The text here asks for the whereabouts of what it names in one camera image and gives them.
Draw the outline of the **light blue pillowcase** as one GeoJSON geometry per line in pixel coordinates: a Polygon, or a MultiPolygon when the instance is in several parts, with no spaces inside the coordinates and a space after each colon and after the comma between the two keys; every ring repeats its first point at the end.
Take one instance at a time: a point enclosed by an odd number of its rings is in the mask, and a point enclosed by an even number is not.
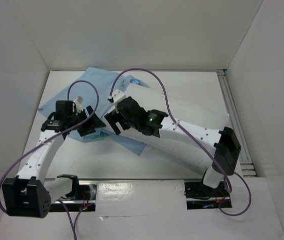
{"type": "MultiPolygon", "coordinates": [[[[56,101],[67,99],[68,90],[70,90],[70,99],[81,96],[84,99],[82,103],[83,107],[91,106],[94,108],[96,106],[97,92],[99,94],[99,103],[95,114],[101,118],[102,115],[113,106],[107,100],[107,98],[109,97],[111,86],[117,75],[118,73],[114,71],[90,67],[79,77],[79,80],[92,83],[96,87],[96,91],[90,85],[84,82],[77,83],[73,87],[68,86],[48,100],[45,104],[41,105],[38,108],[38,111],[47,118],[52,112],[55,111],[56,101]]],[[[140,155],[146,147],[146,144],[143,142],[133,140],[128,137],[115,135],[114,133],[103,129],[98,129],[96,132],[86,136],[80,136],[79,133],[74,130],[70,132],[69,137],[83,143],[93,142],[101,140],[105,137],[110,137],[112,140],[137,155],[140,155]]]]}

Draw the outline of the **white pillow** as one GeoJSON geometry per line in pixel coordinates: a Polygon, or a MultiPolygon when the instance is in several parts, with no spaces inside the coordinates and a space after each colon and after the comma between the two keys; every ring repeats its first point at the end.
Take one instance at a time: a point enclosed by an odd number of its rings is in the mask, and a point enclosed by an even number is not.
{"type": "Polygon", "coordinates": [[[129,109],[141,113],[136,123],[124,123],[113,106],[104,115],[106,129],[115,134],[152,145],[177,156],[198,172],[205,172],[212,160],[200,148],[204,146],[213,155],[213,146],[221,137],[219,130],[229,124],[229,115],[220,114],[172,99],[172,109],[177,116],[170,117],[164,96],[147,87],[129,84],[125,91],[115,90],[118,102],[129,103],[129,109]]]}

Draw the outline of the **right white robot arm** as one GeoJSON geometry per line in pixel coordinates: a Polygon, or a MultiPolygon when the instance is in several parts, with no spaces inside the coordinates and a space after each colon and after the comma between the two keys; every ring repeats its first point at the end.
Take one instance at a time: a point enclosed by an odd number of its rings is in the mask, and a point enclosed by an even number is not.
{"type": "Polygon", "coordinates": [[[205,196],[217,191],[221,181],[230,193],[229,177],[234,175],[241,145],[233,129],[210,129],[172,119],[170,113],[145,110],[122,92],[108,97],[113,107],[104,115],[106,127],[115,135],[131,138],[157,148],[175,150],[179,143],[203,150],[210,158],[204,164],[200,190],[205,196]]]}

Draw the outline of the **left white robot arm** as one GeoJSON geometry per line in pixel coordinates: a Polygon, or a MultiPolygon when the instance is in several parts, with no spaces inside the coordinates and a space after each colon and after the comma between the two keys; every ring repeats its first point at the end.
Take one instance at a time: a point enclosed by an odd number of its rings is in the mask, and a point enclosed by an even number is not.
{"type": "Polygon", "coordinates": [[[71,100],[57,101],[55,111],[42,124],[39,141],[25,165],[14,178],[3,181],[7,215],[44,218],[61,197],[76,199],[80,195],[78,177],[61,174],[46,183],[48,169],[69,132],[76,130],[83,137],[103,127],[105,124],[91,106],[82,108],[71,100]]]}

